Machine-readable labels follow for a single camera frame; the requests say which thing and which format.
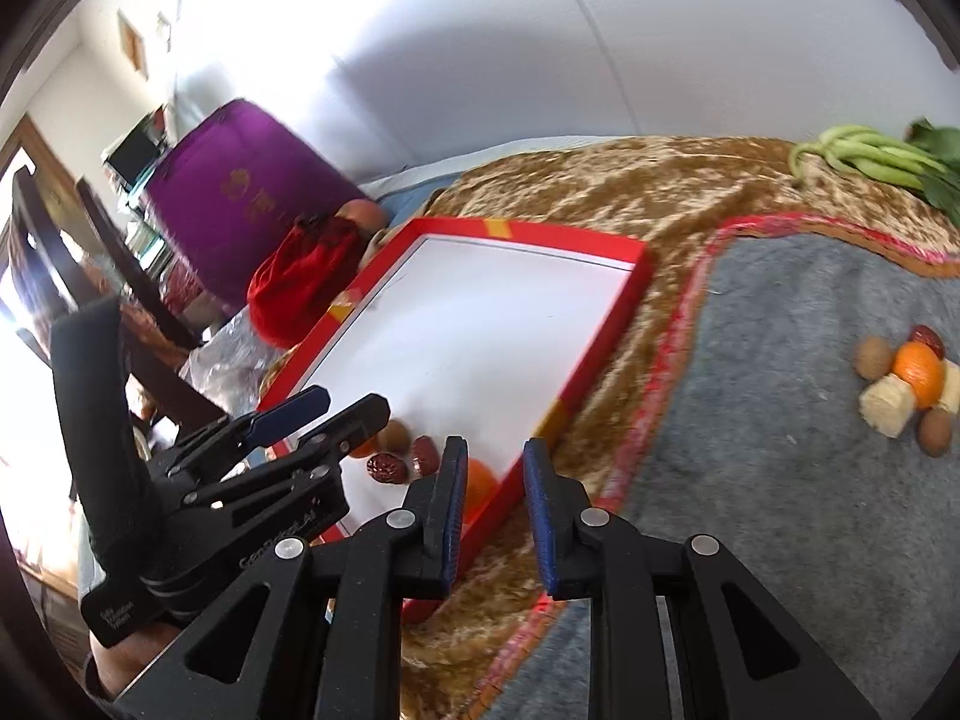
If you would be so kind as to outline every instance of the purple bag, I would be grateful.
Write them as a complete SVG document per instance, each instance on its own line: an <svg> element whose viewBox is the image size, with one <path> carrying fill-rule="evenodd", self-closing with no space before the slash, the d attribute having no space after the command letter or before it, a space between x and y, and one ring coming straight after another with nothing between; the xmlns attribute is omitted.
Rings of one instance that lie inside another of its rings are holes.
<svg viewBox="0 0 960 720"><path fill-rule="evenodd" d="M167 154L143 201L203 288L236 313L298 215L364 196L268 113L232 100Z"/></svg>

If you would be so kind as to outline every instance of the triangular cutout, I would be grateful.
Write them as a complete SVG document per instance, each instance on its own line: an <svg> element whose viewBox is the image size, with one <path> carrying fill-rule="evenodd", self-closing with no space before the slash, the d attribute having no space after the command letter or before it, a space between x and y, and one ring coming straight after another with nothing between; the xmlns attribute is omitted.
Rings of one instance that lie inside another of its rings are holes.
<svg viewBox="0 0 960 720"><path fill-rule="evenodd" d="M186 656L186 667L224 685L235 683L269 597L270 589L265 584L252 587L224 615L217 627L190 651Z"/></svg>
<svg viewBox="0 0 960 720"><path fill-rule="evenodd" d="M800 656L744 591L730 581L721 589L752 680L765 680L800 665Z"/></svg>

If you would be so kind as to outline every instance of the clear plastic bag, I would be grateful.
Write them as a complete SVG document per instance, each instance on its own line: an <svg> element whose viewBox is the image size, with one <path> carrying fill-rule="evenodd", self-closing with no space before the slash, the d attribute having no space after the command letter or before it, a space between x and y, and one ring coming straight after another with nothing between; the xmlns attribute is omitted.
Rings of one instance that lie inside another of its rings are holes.
<svg viewBox="0 0 960 720"><path fill-rule="evenodd" d="M208 343L190 352L181 376L234 418L260 402L260 382L284 353L264 343L243 309Z"/></svg>

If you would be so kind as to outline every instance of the blue fabric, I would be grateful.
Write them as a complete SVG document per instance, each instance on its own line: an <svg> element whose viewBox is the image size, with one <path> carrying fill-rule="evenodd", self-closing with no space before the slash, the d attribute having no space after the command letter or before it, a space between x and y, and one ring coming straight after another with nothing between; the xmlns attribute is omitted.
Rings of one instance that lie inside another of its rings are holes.
<svg viewBox="0 0 960 720"><path fill-rule="evenodd" d="M450 186L459 177L458 172L440 175L407 189L391 191L390 194L384 194L377 202L390 213L390 227L396 227L414 215L416 209L421 207L434 191Z"/></svg>

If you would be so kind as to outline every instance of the red cloth bag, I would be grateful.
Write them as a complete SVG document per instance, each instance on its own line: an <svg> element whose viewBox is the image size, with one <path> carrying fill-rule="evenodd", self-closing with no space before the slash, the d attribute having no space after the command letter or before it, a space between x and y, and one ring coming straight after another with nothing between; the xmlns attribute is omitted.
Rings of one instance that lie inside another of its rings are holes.
<svg viewBox="0 0 960 720"><path fill-rule="evenodd" d="M271 346L296 346L352 282L366 250L366 236L348 218L297 220L253 274L253 329Z"/></svg>

